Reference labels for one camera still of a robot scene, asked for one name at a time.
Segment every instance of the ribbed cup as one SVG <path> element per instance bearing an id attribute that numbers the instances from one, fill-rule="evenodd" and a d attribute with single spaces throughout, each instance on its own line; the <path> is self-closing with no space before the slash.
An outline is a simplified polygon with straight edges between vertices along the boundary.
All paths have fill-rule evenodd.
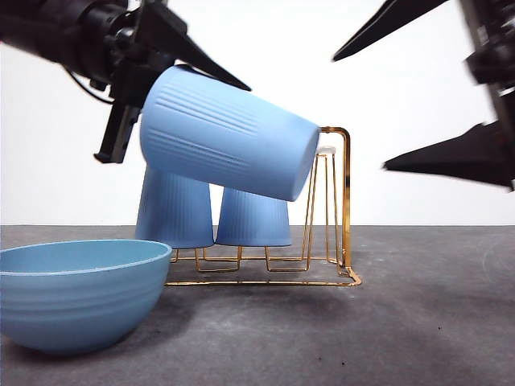
<path id="1" fill-rule="evenodd" d="M 213 245 L 209 185 L 147 166 L 136 238 L 172 248 Z"/>
<path id="2" fill-rule="evenodd" d="M 312 122 L 177 66 L 143 107 L 142 152 L 153 168 L 289 201 L 303 188 L 318 136 Z"/>
<path id="3" fill-rule="evenodd" d="M 291 245 L 286 201 L 226 187 L 216 243 L 248 247 Z"/>

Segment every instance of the black mechanical arm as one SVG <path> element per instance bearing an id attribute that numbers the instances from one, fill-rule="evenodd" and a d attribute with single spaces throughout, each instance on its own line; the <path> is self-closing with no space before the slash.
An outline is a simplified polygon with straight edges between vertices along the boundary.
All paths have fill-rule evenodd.
<path id="1" fill-rule="evenodd" d="M 62 64 L 68 74 L 90 79 L 112 105 L 95 158 L 122 163 L 134 123 L 158 76 L 182 60 L 244 90 L 250 88 L 211 60 L 188 36 L 186 23 L 161 1 L 1 0 L 0 40 Z"/>
<path id="2" fill-rule="evenodd" d="M 341 60 L 403 27 L 446 0 L 387 0 L 334 55 Z M 386 169 L 450 175 L 513 189 L 515 179 L 515 1 L 460 0 L 476 51 L 472 75 L 488 86 L 498 121 L 400 155 Z"/>

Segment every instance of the light blue bowl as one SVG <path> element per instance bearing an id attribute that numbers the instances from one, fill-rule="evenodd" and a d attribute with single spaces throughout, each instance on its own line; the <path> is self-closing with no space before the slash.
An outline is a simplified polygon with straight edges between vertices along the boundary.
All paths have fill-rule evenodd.
<path id="1" fill-rule="evenodd" d="M 116 343 L 157 302 L 171 248 L 145 240 L 83 240 L 0 252 L 2 333 L 53 355 Z"/>

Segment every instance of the gray table surface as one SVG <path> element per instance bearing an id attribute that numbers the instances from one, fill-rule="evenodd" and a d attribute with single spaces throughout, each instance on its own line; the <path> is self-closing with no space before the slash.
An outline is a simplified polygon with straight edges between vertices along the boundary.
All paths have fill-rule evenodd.
<path id="1" fill-rule="evenodd" d="M 5 226 L 2 248 L 133 231 Z M 58 359 L 2 337 L 2 385 L 513 385 L 514 237 L 515 227 L 353 227 L 361 286 L 168 287 L 104 351 Z M 248 263 L 241 275 L 266 275 Z M 321 263 L 310 274 L 335 278 Z"/>

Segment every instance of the white wall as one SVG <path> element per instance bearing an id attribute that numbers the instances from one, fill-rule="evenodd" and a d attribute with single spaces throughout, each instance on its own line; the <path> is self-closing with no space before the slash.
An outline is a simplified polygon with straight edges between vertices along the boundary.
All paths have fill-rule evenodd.
<path id="1" fill-rule="evenodd" d="M 515 224 L 515 196 L 503 188 L 381 169 L 492 120 L 486 92 L 462 62 L 472 48 L 456 0 L 338 63 L 332 54 L 381 0 L 169 3 L 192 38 L 256 95 L 351 132 L 354 224 Z M 9 47 L 1 97 L 3 224 L 135 223 L 144 171 L 138 129 L 122 165 L 94 161 L 108 106 L 59 66 Z M 220 193 L 212 193 L 215 222 Z M 303 198 L 290 206 L 292 224 L 303 211 Z"/>

